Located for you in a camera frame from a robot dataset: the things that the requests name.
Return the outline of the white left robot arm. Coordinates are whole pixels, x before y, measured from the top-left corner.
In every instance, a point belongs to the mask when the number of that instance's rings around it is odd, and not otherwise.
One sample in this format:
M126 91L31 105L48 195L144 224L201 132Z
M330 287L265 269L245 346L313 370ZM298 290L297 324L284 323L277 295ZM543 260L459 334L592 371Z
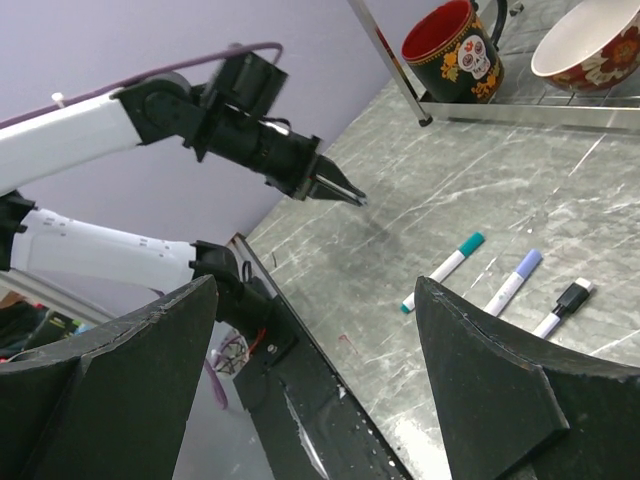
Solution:
M284 80L161 73L4 121L2 269L157 295L213 275L222 319L255 340L270 303L229 248L244 209L367 202L318 137L269 116Z

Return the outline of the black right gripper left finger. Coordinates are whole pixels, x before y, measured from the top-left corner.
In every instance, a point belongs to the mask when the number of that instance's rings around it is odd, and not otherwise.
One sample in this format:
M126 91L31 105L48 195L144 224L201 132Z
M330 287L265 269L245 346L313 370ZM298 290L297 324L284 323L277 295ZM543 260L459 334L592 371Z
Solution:
M1 367L5 479L169 479L215 321L205 276Z

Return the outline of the small pen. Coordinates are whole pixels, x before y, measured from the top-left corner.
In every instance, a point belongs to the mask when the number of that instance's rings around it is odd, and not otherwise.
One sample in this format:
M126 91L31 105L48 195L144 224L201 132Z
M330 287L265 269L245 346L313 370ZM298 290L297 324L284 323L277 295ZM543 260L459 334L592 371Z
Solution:
M481 232L474 232L462 244L458 246L430 275L429 278L442 282L456 268L471 256L483 243L485 236ZM415 288L402 302L400 306L401 312L405 314L411 313L415 309Z

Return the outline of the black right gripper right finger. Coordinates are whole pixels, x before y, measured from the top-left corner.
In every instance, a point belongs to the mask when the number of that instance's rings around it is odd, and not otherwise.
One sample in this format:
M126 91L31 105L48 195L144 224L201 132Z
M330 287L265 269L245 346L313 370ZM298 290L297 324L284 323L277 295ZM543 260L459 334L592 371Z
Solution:
M639 475L639 371L543 340L438 282L415 285L416 323L455 479Z

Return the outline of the thin white pen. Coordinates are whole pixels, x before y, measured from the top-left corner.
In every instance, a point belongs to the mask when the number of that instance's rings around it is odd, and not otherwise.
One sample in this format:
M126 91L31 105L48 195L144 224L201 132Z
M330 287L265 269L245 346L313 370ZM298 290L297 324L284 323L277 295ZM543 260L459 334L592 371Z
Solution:
M532 334L546 339L560 324L574 314L591 296L594 284L585 278L573 281L556 300L555 307L533 330Z

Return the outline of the white marker with purple tip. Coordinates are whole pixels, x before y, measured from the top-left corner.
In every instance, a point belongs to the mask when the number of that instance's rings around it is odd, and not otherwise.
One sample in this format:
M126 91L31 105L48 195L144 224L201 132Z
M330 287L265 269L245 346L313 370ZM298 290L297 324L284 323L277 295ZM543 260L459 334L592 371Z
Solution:
M539 250L531 249L485 305L483 311L493 316L499 316L542 259L543 256Z

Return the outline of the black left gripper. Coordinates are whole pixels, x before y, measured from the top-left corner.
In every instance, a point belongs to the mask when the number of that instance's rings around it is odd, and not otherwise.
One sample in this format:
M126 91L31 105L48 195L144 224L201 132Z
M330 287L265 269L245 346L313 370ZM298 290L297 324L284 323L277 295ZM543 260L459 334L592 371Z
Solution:
M367 205L366 194L332 160L317 154L319 144L317 136L283 134L241 112L222 112L197 137L197 158L215 154L263 175L267 184L291 198Z

